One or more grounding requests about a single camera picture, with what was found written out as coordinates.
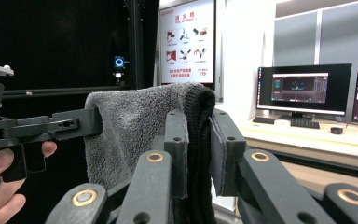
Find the poster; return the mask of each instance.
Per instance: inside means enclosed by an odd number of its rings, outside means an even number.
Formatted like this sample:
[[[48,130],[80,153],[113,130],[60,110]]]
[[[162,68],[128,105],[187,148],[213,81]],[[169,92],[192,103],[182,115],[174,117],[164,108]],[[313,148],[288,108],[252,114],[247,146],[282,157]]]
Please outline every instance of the poster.
[[[160,11],[162,83],[213,83],[214,0],[199,0]]]

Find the white wall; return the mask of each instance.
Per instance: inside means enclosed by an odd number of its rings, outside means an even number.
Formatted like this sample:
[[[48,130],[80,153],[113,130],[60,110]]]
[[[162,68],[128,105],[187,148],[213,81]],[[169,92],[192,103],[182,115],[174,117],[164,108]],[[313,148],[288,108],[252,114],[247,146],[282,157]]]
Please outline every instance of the white wall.
[[[223,96],[217,109],[237,126],[255,115],[257,68],[272,66],[274,0],[227,0],[223,28]]]

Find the desk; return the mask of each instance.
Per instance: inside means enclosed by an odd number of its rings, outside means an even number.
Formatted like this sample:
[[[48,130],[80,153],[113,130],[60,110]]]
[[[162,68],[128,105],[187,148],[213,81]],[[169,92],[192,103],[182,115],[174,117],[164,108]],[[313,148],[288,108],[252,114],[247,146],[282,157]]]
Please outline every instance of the desk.
[[[253,123],[248,120],[240,131],[248,146],[262,148],[277,155],[326,162],[326,164],[358,169],[358,125],[315,119],[320,129],[283,127]],[[330,133],[331,127],[344,128],[343,134]],[[288,171],[302,184],[319,193],[330,183],[345,182],[358,187],[358,177],[283,162]]]

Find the keyboard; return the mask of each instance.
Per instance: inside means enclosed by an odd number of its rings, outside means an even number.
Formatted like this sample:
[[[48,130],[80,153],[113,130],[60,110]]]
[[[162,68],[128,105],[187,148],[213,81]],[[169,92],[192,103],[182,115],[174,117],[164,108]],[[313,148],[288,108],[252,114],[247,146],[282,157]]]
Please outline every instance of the keyboard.
[[[263,118],[263,117],[255,117],[253,119],[254,123],[267,123],[267,124],[274,124],[275,119],[273,118]]]
[[[300,127],[300,128],[312,128],[312,129],[320,129],[319,122],[303,120],[303,119],[292,119],[290,122],[290,126],[292,127]]]
[[[255,117],[253,119],[254,123],[265,123],[265,124],[274,124],[274,118],[263,118],[263,117]],[[300,127],[300,128],[312,128],[312,129],[320,129],[319,122],[303,120],[303,119],[291,119],[290,120],[291,127]]]

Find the human hand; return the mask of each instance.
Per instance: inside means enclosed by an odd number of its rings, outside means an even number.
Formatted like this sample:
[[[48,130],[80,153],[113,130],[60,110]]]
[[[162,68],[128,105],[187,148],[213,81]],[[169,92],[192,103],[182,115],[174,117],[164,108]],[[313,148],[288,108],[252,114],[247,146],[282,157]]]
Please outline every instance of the human hand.
[[[57,149],[57,145],[47,141],[42,144],[42,152],[45,157],[52,155]],[[0,150],[0,174],[5,171],[13,162],[14,154],[10,149]],[[16,194],[25,179],[5,183],[0,183],[0,223],[7,223],[25,205],[25,197]]]

